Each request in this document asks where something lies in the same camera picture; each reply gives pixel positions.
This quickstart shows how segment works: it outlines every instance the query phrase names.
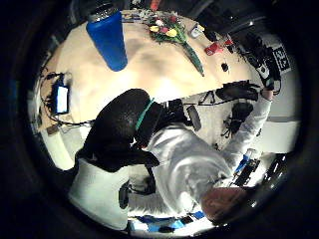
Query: bouquet of flowers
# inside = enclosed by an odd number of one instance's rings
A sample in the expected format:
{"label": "bouquet of flowers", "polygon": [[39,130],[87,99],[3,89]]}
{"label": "bouquet of flowers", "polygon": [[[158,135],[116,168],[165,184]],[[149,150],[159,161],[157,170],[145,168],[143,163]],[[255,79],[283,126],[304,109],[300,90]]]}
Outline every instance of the bouquet of flowers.
{"label": "bouquet of flowers", "polygon": [[150,18],[150,33],[151,37],[159,43],[172,42],[182,45],[191,62],[195,65],[201,75],[204,76],[200,59],[186,41],[185,28],[181,26],[181,23],[175,14],[163,15],[160,17],[152,16]]}

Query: white long-sleeve shirt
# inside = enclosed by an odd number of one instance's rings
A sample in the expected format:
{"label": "white long-sleeve shirt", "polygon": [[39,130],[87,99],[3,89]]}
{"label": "white long-sleeve shirt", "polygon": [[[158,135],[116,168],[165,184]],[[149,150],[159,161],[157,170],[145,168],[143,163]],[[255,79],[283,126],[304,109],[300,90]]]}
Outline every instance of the white long-sleeve shirt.
{"label": "white long-sleeve shirt", "polygon": [[200,197],[211,186],[225,186],[266,122],[271,101],[259,97],[239,131],[223,151],[217,151],[182,123],[158,131],[148,150],[159,160],[153,168],[157,192],[129,194],[129,216],[185,216],[200,210]]}

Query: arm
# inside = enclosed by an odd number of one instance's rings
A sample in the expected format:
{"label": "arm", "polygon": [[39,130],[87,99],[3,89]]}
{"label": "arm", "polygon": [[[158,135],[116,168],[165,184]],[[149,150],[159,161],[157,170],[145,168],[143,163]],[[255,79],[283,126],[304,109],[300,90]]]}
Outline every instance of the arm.
{"label": "arm", "polygon": [[150,195],[129,193],[129,216],[144,215],[158,218],[173,216],[158,192]]}
{"label": "arm", "polygon": [[235,169],[238,165],[266,122],[270,112],[272,98],[272,91],[261,91],[261,97],[259,97],[258,102],[255,104],[254,110],[247,117],[246,121],[241,124],[239,131],[223,150],[222,155],[231,170]]}

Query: desk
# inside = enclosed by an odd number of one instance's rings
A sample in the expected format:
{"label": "desk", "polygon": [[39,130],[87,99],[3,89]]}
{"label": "desk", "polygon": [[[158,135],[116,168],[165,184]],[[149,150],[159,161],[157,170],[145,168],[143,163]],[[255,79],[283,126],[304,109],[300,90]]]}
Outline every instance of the desk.
{"label": "desk", "polygon": [[[181,22],[186,31],[195,24],[187,18]],[[249,66],[236,53],[225,49],[208,56],[204,48],[211,42],[203,34],[187,41],[202,62],[204,77],[181,46],[151,39],[147,25],[124,23],[123,28],[129,63],[120,72],[107,67],[86,31],[86,23],[71,31],[56,65],[56,72],[70,72],[73,76],[70,113],[61,120],[93,120],[108,102],[132,88],[144,89],[160,103],[251,79]],[[224,62],[229,72],[222,70]]]}

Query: electronic device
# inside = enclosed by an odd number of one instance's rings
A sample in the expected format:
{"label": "electronic device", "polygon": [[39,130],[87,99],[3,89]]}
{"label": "electronic device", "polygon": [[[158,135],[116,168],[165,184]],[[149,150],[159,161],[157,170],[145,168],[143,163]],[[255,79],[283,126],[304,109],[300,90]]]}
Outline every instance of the electronic device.
{"label": "electronic device", "polygon": [[64,85],[63,78],[60,78],[52,86],[50,108],[54,116],[64,115],[69,112],[70,87]]}

